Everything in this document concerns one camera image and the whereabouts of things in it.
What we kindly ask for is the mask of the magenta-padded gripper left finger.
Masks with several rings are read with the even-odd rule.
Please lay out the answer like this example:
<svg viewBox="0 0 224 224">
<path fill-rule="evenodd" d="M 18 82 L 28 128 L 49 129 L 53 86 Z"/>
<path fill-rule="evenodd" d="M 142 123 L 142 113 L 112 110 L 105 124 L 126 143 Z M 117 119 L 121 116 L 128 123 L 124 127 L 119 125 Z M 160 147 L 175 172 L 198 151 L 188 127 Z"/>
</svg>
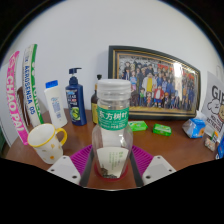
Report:
<svg viewBox="0 0 224 224">
<path fill-rule="evenodd" d="M 86 146 L 72 156 L 62 156 L 48 172 L 70 181 L 76 185 L 88 184 L 93 161 L 92 146 Z"/>
</svg>

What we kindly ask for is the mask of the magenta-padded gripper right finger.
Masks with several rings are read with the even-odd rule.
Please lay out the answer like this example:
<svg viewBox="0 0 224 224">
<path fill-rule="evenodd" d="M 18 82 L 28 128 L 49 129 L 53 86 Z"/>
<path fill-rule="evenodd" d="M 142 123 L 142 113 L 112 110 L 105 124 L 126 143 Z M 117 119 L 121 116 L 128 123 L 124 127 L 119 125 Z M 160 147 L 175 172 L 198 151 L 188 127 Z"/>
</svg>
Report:
<svg viewBox="0 0 224 224">
<path fill-rule="evenodd" d="M 175 172 L 161 155 L 152 156 L 137 146 L 132 147 L 130 160 L 137 186 L 148 185 Z"/>
</svg>

